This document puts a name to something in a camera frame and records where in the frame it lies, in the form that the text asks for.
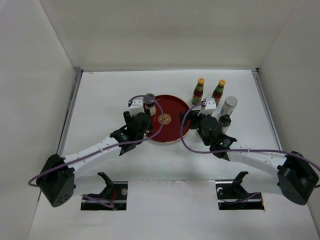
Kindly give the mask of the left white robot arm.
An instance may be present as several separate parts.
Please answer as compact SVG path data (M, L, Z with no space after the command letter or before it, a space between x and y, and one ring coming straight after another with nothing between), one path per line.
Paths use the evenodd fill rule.
M76 180L87 170L103 162L107 157L119 157L133 150L152 130L152 117L140 112L130 116L124 113L126 125L113 131L97 144L74 154L59 156L55 153L45 162L36 184L52 207L63 205L79 189Z

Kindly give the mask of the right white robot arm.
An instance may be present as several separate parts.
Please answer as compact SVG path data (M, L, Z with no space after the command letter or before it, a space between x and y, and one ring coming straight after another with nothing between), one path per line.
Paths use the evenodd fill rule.
M313 191L319 187L320 167L300 153L274 149L253 149L237 143L237 139L223 133L216 118L188 109L180 113L180 126L187 122L196 130L203 144L209 147L208 154L232 163L241 163L264 174L254 176L240 172L230 184L233 194L243 198L247 194L271 193L282 195L292 203L304 206Z

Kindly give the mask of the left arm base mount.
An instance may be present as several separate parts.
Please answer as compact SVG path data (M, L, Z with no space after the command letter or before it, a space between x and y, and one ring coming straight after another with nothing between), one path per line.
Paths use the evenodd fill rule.
M104 172L98 172L97 175L103 179L103 189L98 193L85 193L80 209L82 211L125 211L129 183L112 181Z

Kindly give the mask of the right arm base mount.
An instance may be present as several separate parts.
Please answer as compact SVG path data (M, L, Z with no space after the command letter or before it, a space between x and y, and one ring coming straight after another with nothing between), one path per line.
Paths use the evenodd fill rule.
M241 185L249 173L241 171L235 179L215 182L218 208L221 211L264 210L264 201L260 192L248 193Z

